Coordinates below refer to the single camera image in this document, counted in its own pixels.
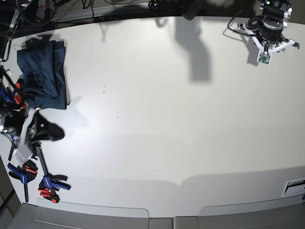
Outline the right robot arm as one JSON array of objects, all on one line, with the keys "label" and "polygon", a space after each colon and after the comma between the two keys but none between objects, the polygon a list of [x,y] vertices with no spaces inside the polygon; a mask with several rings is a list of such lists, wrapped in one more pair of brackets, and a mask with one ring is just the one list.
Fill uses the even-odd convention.
[{"label": "right robot arm", "polygon": [[6,70],[3,63],[9,58],[12,40],[21,25],[23,18],[20,12],[24,12],[31,3],[31,0],[0,2],[0,133],[9,136],[12,148],[18,145],[26,119],[26,102],[23,96],[25,83],[23,79],[14,83],[10,78],[10,70]]}]

